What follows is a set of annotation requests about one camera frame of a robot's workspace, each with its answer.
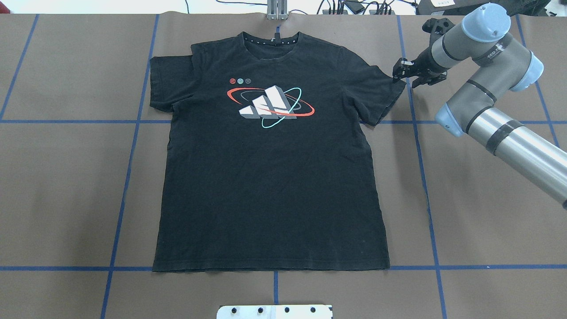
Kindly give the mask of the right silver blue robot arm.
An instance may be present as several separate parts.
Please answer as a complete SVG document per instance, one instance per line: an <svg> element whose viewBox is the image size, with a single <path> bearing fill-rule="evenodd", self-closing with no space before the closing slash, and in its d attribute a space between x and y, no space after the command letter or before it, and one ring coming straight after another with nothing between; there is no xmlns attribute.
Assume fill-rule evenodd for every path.
<svg viewBox="0 0 567 319"><path fill-rule="evenodd" d="M427 49L412 61L401 57L393 80L415 77L412 87L434 85L470 58L479 69L441 107L435 121L453 136L469 135L551 198L566 207L565 151L495 107L507 91L518 92L543 74L543 63L510 34L511 19L499 4L486 3L458 24L431 18Z"/></svg>

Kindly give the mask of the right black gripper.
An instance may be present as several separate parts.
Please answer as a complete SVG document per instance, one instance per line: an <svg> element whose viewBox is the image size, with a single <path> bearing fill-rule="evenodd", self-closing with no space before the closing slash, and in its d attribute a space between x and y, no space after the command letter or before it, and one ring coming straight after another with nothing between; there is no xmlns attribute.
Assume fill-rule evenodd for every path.
<svg viewBox="0 0 567 319"><path fill-rule="evenodd" d="M412 88L421 85L435 85L447 79L447 67L439 65L433 58L433 49L427 48L419 56L408 61L399 58L392 69L393 80L417 77L412 83Z"/></svg>

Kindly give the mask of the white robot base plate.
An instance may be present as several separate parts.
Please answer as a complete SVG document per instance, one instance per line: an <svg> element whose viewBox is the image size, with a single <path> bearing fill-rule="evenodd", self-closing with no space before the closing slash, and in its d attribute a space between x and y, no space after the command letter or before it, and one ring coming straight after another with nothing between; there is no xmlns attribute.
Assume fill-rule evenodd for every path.
<svg viewBox="0 0 567 319"><path fill-rule="evenodd" d="M226 305L218 309L217 319L333 319L332 305Z"/></svg>

